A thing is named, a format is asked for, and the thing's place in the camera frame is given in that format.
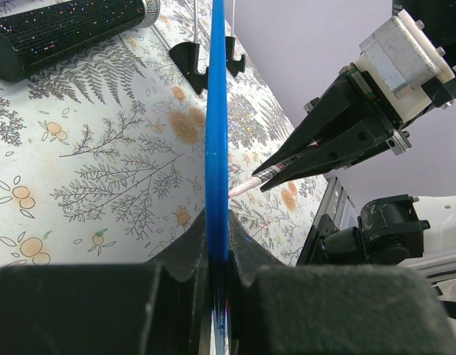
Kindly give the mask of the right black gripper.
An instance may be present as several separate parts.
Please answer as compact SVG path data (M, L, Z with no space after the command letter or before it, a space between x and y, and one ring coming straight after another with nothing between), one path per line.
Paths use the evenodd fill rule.
M399 155L412 147L398 113L371 75L354 64L341 70L322 97L308 102L306 111L278 151L253 172L280 168L262 192L356 165L387 150Z

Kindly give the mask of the red whiteboard marker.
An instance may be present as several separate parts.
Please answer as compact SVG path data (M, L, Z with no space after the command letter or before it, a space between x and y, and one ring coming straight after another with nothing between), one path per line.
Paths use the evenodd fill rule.
M269 180L272 180L280 172L285 170L288 166L291 166L293 163L298 161L300 158L303 158L307 154L308 149L310 149L310 148L315 149L318 146L319 145L316 142L313 142L310 145L308 145L301 152L297 152L295 155L292 155L289 158L282 160L280 163L269 166L268 168L263 169L261 172L253 174L245 182L232 188L228 193L228 197L229 198L237 197L251 189L256 188L257 186L260 186L263 183L268 182Z

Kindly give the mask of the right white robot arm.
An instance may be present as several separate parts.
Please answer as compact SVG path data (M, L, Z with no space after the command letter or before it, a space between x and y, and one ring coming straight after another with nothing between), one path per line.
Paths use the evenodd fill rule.
M392 16L360 44L306 118L253 172L261 190L410 149L408 127L456 99L456 1L394 1ZM397 195L364 205L356 226L322 216L305 265L397 265L456 246L456 196Z

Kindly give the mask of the blue framed whiteboard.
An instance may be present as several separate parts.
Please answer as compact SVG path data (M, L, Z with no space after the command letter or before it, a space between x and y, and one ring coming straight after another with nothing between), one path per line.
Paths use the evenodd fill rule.
M225 353L228 261L228 118L225 5L213 1L205 137L205 217L215 353Z

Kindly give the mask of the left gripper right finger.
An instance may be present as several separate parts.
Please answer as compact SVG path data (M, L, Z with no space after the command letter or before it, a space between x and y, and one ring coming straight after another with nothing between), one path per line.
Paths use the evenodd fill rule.
M286 266L229 215L232 354L451 354L445 308L397 266Z

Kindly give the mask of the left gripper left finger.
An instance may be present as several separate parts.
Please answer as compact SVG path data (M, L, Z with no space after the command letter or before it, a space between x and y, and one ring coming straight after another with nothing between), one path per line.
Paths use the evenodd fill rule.
M205 214L145 263L0 268L0 354L207 354Z

